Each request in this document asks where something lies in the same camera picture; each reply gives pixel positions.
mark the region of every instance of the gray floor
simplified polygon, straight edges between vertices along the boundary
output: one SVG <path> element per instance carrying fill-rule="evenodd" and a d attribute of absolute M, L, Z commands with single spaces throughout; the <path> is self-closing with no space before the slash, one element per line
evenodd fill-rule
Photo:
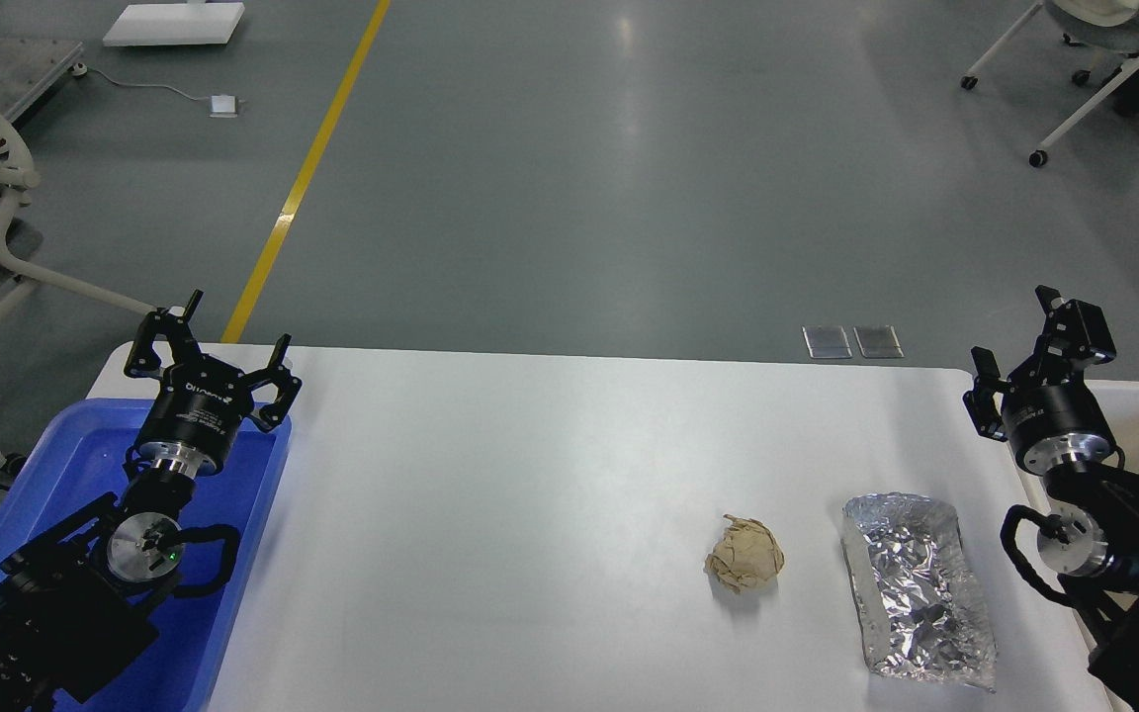
<path fill-rule="evenodd" d="M 805 361 L 803 325 L 894 325 L 900 366 L 1021 360 L 1044 283 L 1099 303 L 1139 379 L 1139 121 L 1099 108 L 1049 19 L 973 93 L 1025 3 L 393 0 L 245 341 Z M 248 3 L 227 47 L 104 49 L 124 7 L 0 0 L 0 35 L 87 42 L 23 125 L 38 261 L 215 341 L 375 0 Z M 0 440 L 80 400 L 129 312 L 44 288 L 0 329 Z"/>

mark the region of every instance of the metal stand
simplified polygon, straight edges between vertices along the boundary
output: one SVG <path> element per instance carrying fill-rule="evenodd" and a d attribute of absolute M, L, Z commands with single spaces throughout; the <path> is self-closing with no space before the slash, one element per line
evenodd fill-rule
<path fill-rule="evenodd" d="M 0 38 L 0 113 L 17 121 L 81 56 L 81 41 Z"/>

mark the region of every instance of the white cable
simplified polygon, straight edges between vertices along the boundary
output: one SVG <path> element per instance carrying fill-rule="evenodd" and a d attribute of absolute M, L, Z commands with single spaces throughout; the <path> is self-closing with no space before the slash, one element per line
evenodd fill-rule
<path fill-rule="evenodd" d="M 169 89 L 170 91 L 173 91 L 173 93 L 182 96 L 182 98 L 185 99 L 191 99 L 194 101 L 208 100 L 208 98 L 202 98 L 202 96 L 192 96 L 190 93 L 186 93 L 181 89 L 177 89 L 175 87 L 171 87 L 169 84 L 131 84 L 131 82 L 117 81 L 108 76 L 107 73 L 100 72 L 100 69 L 96 69 L 95 67 L 89 67 L 89 68 L 90 72 L 98 73 L 99 76 L 105 77 L 105 80 L 107 80 L 108 83 L 112 84 L 113 87 L 122 87 L 123 89 Z"/>

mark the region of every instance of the yellow floor line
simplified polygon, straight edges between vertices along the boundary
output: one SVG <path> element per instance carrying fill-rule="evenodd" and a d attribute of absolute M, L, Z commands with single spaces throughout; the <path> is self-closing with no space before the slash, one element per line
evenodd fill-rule
<path fill-rule="evenodd" d="M 336 121 L 341 118 L 341 113 L 345 109 L 345 101 L 354 89 L 354 80 L 358 79 L 358 73 L 363 68 L 368 49 L 371 49 L 371 42 L 376 41 L 376 32 L 380 31 L 380 22 L 385 19 L 385 11 L 388 8 L 390 0 L 379 0 L 379 3 L 376 3 L 371 22 L 367 23 L 363 39 L 358 43 L 354 57 L 349 60 L 345 76 L 341 80 L 341 85 L 336 87 L 334 103 L 328 107 L 328 114 L 325 115 L 325 121 L 316 133 L 316 140 L 311 144 L 311 152 L 306 154 L 302 170 L 297 171 L 297 180 L 293 182 L 293 189 L 288 191 L 288 199 L 285 199 L 284 207 L 280 208 L 280 216 L 276 218 L 271 237 L 268 237 L 265 246 L 262 247 L 262 255 L 257 257 L 248 283 L 244 284 L 244 293 L 240 293 L 239 302 L 236 302 L 236 310 L 231 312 L 230 321 L 227 321 L 227 329 L 222 330 L 222 343 L 239 341 L 240 334 L 244 334 L 244 328 L 248 325 L 253 306 L 256 305 L 259 296 L 262 296 L 262 288 L 267 286 L 267 276 L 271 275 L 276 257 L 280 256 L 280 247 L 284 247 L 284 240 L 288 238 L 288 229 L 293 227 L 293 220 L 297 216 L 297 207 L 302 206 L 302 198 L 306 195 L 306 189 L 311 188 L 311 180 L 316 177 L 319 159 L 325 156 L 328 141 L 336 128 Z"/>

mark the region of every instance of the silver metal plate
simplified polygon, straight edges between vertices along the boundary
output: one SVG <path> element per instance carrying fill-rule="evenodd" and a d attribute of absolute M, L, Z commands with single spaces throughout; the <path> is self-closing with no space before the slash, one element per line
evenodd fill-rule
<path fill-rule="evenodd" d="M 132 515 L 108 538 L 108 571 L 131 584 L 166 575 L 178 565 L 182 545 L 162 550 L 154 547 L 149 549 L 145 543 L 177 531 L 178 523 L 164 514 Z"/>
<path fill-rule="evenodd" d="M 851 343 L 841 327 L 803 327 L 808 353 L 813 359 L 851 359 Z"/>
<path fill-rule="evenodd" d="M 903 359 L 894 327 L 855 327 L 855 341 L 865 359 Z"/>

